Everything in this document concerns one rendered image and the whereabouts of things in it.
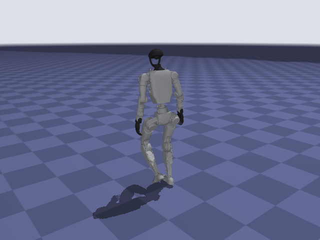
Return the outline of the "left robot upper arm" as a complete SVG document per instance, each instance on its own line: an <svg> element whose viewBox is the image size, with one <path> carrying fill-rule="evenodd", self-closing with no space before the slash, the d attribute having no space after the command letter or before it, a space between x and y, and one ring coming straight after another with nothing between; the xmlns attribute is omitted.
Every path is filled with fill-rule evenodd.
<svg viewBox="0 0 320 240"><path fill-rule="evenodd" d="M147 81L150 78L150 73L143 73L139 76L139 93L140 93L140 103L146 103L148 101L148 97L146 96L147 92Z"/></svg>

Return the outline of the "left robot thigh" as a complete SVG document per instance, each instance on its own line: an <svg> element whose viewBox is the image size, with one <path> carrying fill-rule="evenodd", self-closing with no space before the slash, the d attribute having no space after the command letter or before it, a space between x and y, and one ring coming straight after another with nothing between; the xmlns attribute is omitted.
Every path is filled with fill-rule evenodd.
<svg viewBox="0 0 320 240"><path fill-rule="evenodd" d="M144 144L147 151L152 149L149 139L153 133L153 130L157 128L158 119L157 117L147 117L141 127L141 145Z"/></svg>

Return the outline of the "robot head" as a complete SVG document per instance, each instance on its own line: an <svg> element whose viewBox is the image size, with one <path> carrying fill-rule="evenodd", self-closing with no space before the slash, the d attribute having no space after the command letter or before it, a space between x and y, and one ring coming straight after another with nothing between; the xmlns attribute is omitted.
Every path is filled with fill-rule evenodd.
<svg viewBox="0 0 320 240"><path fill-rule="evenodd" d="M153 49L150 51L150 53L148 54L149 57L149 61L150 64L154 67L153 71L161 71L161 70L165 70L161 67L160 61L161 61L161 57L163 56L163 52L160 49ZM151 59L158 59L158 64L153 64Z"/></svg>

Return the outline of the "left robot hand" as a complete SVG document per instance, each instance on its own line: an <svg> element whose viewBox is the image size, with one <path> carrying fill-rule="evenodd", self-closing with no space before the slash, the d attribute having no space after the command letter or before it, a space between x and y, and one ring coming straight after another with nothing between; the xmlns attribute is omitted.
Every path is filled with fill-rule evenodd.
<svg viewBox="0 0 320 240"><path fill-rule="evenodd" d="M137 132L138 135L142 136L142 134L140 133L140 124L142 123L142 118L139 118L138 121L135 120L135 130Z"/></svg>

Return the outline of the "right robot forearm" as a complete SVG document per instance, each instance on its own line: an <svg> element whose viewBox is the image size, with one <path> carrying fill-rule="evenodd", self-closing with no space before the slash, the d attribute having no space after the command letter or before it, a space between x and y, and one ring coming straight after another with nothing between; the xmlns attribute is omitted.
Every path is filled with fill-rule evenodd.
<svg viewBox="0 0 320 240"><path fill-rule="evenodd" d="M180 113L180 110L183 109L183 100L184 100L184 95L182 94L181 97L176 98L176 110ZM184 109L183 109L184 110Z"/></svg>

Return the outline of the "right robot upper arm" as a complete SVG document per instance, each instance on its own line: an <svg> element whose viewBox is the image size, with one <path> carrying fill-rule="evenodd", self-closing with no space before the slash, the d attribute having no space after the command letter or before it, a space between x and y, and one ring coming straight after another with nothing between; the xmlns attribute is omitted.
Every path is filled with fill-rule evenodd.
<svg viewBox="0 0 320 240"><path fill-rule="evenodd" d="M179 98L183 95L182 89L181 89L181 84L179 81L179 76L178 73L175 71L170 71L171 72L171 81L172 81L172 85L175 88L175 92L174 92L174 96L176 98Z"/></svg>

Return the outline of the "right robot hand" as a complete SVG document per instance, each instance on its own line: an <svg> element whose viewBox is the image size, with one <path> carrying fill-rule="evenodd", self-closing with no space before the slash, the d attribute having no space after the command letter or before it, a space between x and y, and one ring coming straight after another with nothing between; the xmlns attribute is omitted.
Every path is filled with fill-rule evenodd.
<svg viewBox="0 0 320 240"><path fill-rule="evenodd" d="M182 125L184 123L183 109L181 109L180 112L177 111L177 115L180 119L178 125Z"/></svg>

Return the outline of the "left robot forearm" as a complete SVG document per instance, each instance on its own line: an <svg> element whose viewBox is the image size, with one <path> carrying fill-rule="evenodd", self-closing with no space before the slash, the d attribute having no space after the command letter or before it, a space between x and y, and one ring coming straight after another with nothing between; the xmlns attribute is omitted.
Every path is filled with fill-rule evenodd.
<svg viewBox="0 0 320 240"><path fill-rule="evenodd" d="M143 103L140 103L140 95L139 95L138 102L137 102L136 117L135 117L137 121L139 118L143 120L144 108L145 108L145 105Z"/></svg>

